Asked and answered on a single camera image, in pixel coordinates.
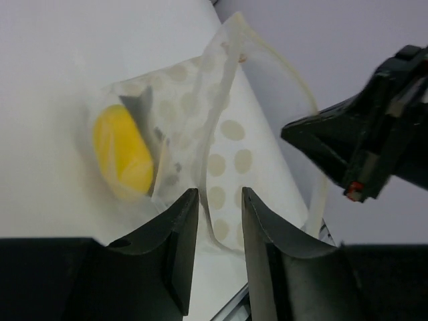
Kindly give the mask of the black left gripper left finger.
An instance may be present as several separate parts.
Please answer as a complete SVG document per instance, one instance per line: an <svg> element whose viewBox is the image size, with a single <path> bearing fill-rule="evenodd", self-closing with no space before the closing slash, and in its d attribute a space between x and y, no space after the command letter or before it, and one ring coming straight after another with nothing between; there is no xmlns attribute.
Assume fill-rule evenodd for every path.
<svg viewBox="0 0 428 321"><path fill-rule="evenodd" d="M1 240L2 320L182 320L189 313L199 193L107 246Z"/></svg>

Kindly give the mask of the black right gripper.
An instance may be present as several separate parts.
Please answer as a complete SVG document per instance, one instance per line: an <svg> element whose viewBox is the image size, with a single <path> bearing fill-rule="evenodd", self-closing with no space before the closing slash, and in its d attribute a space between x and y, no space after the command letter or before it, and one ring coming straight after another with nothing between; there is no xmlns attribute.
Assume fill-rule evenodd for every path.
<svg viewBox="0 0 428 321"><path fill-rule="evenodd" d="M377 198L392 176L427 188L427 49L406 45L357 95L282 128L352 201Z"/></svg>

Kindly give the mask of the fake yellow lemon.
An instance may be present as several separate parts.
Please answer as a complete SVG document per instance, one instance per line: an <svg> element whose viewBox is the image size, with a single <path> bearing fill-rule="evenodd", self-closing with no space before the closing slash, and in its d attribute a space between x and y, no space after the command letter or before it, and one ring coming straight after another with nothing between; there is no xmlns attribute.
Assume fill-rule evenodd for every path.
<svg viewBox="0 0 428 321"><path fill-rule="evenodd" d="M92 146L101 175L118 199L134 202L148 195L154 161L125 106L110 105L99 113Z"/></svg>

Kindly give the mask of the clear dotted zip bag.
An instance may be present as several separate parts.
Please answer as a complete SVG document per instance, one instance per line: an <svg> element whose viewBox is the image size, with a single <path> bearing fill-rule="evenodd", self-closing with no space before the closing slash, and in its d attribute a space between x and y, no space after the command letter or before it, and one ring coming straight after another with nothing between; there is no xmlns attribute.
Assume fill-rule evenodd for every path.
<svg viewBox="0 0 428 321"><path fill-rule="evenodd" d="M294 147L279 147L266 110L282 108L280 122L313 116L318 108L296 70L240 13L217 30L202 55L100 90L84 131L88 157L103 179L92 146L92 126L119 95L153 89L155 124L182 166L179 186L199 191L206 231L221 249L242 255L241 190L250 187L278 214L313 237L322 226L327 179ZM172 203L143 197L122 201L116 212L150 220Z"/></svg>

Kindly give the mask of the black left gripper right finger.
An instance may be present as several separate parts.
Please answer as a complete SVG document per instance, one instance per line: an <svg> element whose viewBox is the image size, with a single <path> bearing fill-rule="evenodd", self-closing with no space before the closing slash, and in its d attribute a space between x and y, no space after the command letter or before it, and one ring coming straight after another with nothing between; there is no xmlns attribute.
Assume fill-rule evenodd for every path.
<svg viewBox="0 0 428 321"><path fill-rule="evenodd" d="M254 320L426 320L426 245L320 241L241 194Z"/></svg>

